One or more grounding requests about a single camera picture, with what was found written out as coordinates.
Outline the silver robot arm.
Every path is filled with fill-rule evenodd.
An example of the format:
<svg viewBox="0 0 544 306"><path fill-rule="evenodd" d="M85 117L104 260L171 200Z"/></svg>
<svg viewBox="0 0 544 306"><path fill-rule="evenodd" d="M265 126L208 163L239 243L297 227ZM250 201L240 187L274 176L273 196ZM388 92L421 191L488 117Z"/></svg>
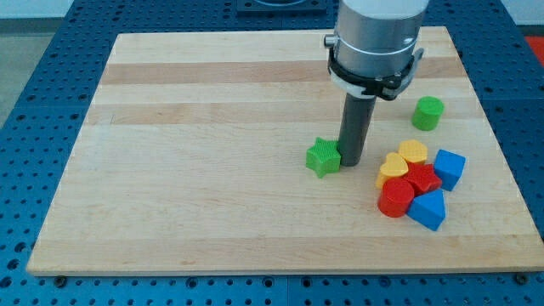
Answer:
<svg viewBox="0 0 544 306"><path fill-rule="evenodd" d="M428 0L340 0L329 49L331 80L356 99L393 100L413 80Z"/></svg>

